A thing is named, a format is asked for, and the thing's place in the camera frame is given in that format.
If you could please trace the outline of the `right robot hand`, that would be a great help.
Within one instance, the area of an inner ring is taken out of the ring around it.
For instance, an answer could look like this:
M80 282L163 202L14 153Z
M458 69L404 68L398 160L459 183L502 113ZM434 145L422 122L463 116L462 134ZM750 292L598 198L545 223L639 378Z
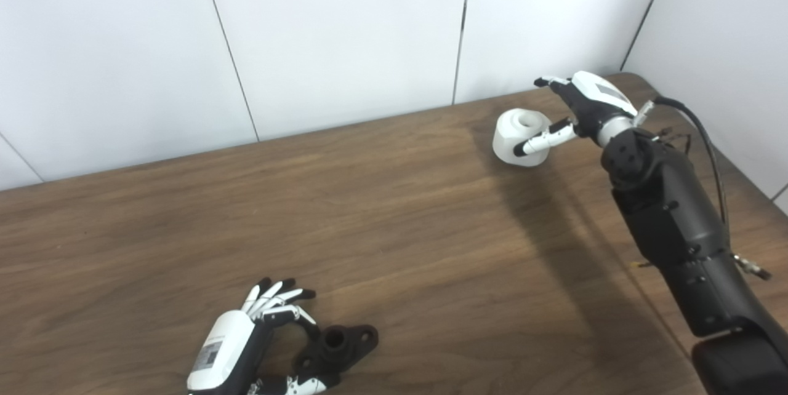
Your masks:
M604 148L621 132L635 127L638 111L621 90L601 76L577 71L571 78L541 76L536 87L548 87L572 112L546 131L516 143L514 156L523 158L559 146L574 138L592 139Z

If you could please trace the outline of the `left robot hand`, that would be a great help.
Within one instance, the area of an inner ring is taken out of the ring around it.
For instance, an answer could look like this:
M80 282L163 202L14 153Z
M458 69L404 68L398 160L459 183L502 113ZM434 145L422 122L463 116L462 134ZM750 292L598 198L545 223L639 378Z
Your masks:
M338 373L258 373L277 328L296 323L309 339L318 338L317 322L295 303L315 296L310 289L297 288L294 278L273 282L265 277L256 283L240 308L214 322L187 378L188 394L318 394L338 386Z

